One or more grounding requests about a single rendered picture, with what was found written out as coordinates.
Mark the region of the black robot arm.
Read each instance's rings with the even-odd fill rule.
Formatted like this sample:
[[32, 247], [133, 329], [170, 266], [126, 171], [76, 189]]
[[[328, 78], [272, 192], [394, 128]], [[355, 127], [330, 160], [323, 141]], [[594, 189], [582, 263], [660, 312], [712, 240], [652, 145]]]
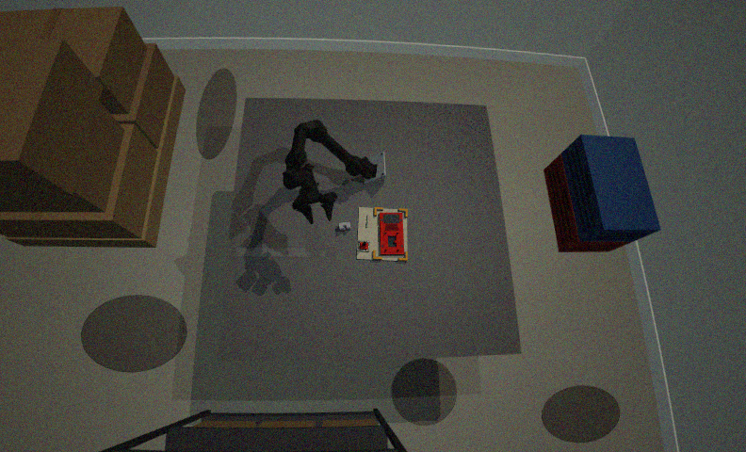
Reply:
[[[283, 173], [286, 188], [293, 189], [315, 180], [312, 172], [314, 166], [310, 163], [304, 166], [307, 162], [307, 153], [304, 151], [306, 138], [322, 144], [328, 151], [338, 157], [345, 164], [346, 171], [350, 175], [361, 174], [366, 179], [376, 177], [377, 164], [370, 163], [366, 156], [360, 158], [357, 155], [350, 154], [334, 141], [327, 132], [326, 126], [320, 120], [301, 123], [294, 129], [292, 149], [285, 159], [286, 171]], [[299, 196], [294, 203], [300, 209], [306, 207], [313, 200], [315, 200], [314, 194], [310, 189], [305, 188], [305, 192], [299, 190]]]

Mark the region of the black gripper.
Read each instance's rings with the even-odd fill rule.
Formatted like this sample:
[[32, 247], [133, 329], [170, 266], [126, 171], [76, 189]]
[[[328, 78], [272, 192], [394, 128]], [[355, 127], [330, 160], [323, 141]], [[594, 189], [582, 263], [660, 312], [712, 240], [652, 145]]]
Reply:
[[[302, 192], [305, 192], [305, 188], [310, 189], [310, 191], [314, 194], [315, 200], [309, 202], [308, 204], [315, 203], [315, 202], [323, 203], [320, 206], [324, 208], [328, 221], [331, 221], [333, 203], [335, 202], [335, 199], [337, 199], [337, 195], [335, 192], [329, 192], [329, 193], [322, 195], [322, 193], [318, 192], [317, 186], [319, 186], [319, 184], [316, 183], [316, 181], [313, 181], [311, 183], [301, 185], [300, 190], [302, 190]], [[310, 224], [313, 224], [311, 205], [307, 205], [306, 207], [302, 207], [298, 209], [296, 207], [296, 204], [293, 202], [293, 208], [294, 210], [297, 209], [296, 211], [303, 213], [303, 215], [307, 218]]]

